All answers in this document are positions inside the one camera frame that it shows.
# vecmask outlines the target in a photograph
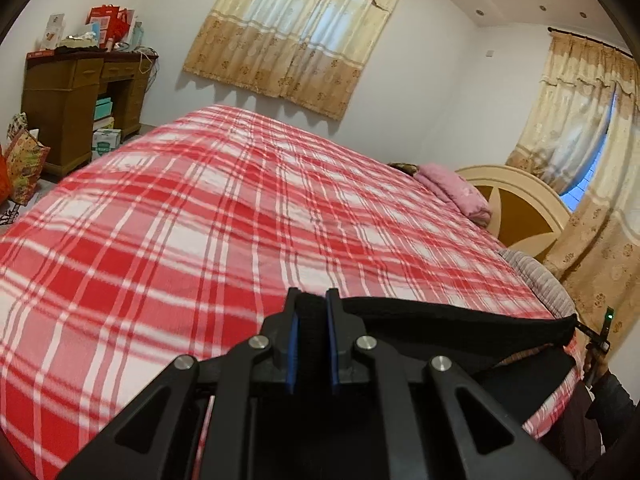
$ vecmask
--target person's hand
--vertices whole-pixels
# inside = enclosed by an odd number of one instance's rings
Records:
[[[584,376],[587,377],[591,371],[591,367],[596,367],[596,375],[593,379],[593,383],[597,383],[604,374],[609,370],[609,364],[607,363],[607,356],[603,354],[602,350],[597,346],[587,346],[589,351],[587,357],[584,360]]]

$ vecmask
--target headboard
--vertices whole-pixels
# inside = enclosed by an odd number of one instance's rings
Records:
[[[471,166],[458,174],[492,209],[487,230],[505,246],[542,261],[571,216],[558,194],[526,171],[510,166]]]

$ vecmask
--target silver pin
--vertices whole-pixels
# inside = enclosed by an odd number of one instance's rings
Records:
[[[263,350],[269,346],[269,338],[264,335],[254,335],[249,339],[249,346],[255,350]]]
[[[178,368],[178,370],[188,370],[193,366],[195,361],[196,359],[190,355],[181,355],[175,358],[174,366]]]
[[[378,345],[378,342],[375,337],[361,335],[356,341],[356,345],[362,350],[373,350]]]
[[[431,360],[431,366],[439,372],[446,372],[451,368],[451,364],[451,359],[444,355],[438,355]]]

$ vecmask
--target curtain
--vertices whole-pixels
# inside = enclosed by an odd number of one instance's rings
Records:
[[[398,0],[217,0],[186,72],[340,120]]]
[[[606,308],[616,310],[614,346],[640,314],[640,78],[636,63],[620,57],[602,158],[545,259],[589,325],[599,330]]]
[[[538,100],[507,165],[535,175],[558,194],[575,187],[602,145],[625,64],[611,47],[552,33]]]

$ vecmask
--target plaid blanket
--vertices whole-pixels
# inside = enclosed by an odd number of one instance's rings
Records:
[[[73,173],[0,239],[1,427],[53,479],[175,356],[228,351],[290,286],[549,318],[499,247],[393,168],[245,110],[196,111]]]

